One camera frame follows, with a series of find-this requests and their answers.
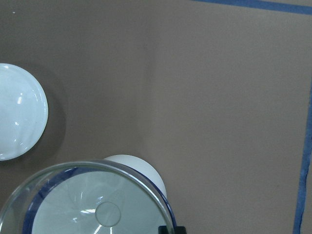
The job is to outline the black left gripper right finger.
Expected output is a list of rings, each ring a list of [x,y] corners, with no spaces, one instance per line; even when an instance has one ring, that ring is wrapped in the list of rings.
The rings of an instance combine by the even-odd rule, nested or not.
[[[176,226],[175,234],[186,234],[186,228],[184,226]]]

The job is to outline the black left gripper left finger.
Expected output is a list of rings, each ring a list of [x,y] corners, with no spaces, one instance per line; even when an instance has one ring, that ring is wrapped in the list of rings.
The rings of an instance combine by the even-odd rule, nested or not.
[[[158,234],[169,234],[167,226],[159,226]]]

